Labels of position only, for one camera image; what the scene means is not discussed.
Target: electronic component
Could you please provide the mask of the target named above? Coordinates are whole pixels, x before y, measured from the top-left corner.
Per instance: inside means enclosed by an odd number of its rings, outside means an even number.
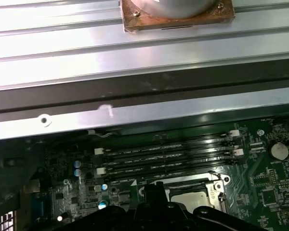
[[[107,150],[97,174],[109,181],[154,176],[161,172],[176,172],[231,165],[244,157],[243,149],[236,145],[240,138],[238,130],[192,137],[184,142],[143,146],[125,150]]]
[[[102,189],[103,191],[107,190],[107,189],[108,189],[108,185],[102,184],[101,189]]]
[[[76,161],[74,162],[74,167],[75,167],[75,168],[80,168],[80,167],[81,167],[81,162],[80,162],[79,160],[76,160]]]
[[[63,199],[64,198],[64,195],[63,195],[63,193],[62,192],[60,192],[60,193],[56,193],[56,200],[61,200],[61,199]]]
[[[269,185],[271,183],[270,177],[268,175],[253,177],[252,182],[255,187],[261,187],[261,186]]]
[[[64,219],[67,219],[69,217],[67,212],[62,213],[57,217],[57,221],[63,221]]]
[[[82,174],[82,172],[81,172],[80,169],[75,169],[75,171],[74,171],[74,176],[75,176],[75,177],[80,177],[81,174]]]
[[[95,148],[94,149],[94,154],[95,155],[100,155],[104,153],[104,148]]]
[[[72,197],[72,198],[71,198],[71,203],[72,203],[72,204],[77,204],[78,202],[79,202],[78,197]]]
[[[106,208],[107,205],[108,205],[107,201],[101,201],[100,203],[98,203],[98,209]]]
[[[262,196],[264,205],[276,204],[276,194],[274,190],[263,190]]]
[[[120,192],[119,193],[119,201],[126,202],[130,200],[130,192]]]
[[[276,160],[285,160],[289,156],[288,147],[280,142],[271,147],[270,153]]]
[[[265,135],[265,131],[263,131],[262,129],[259,129],[257,131],[258,136],[264,136]]]
[[[95,185],[95,186],[94,186],[94,191],[100,192],[101,190],[102,190],[101,185]]]

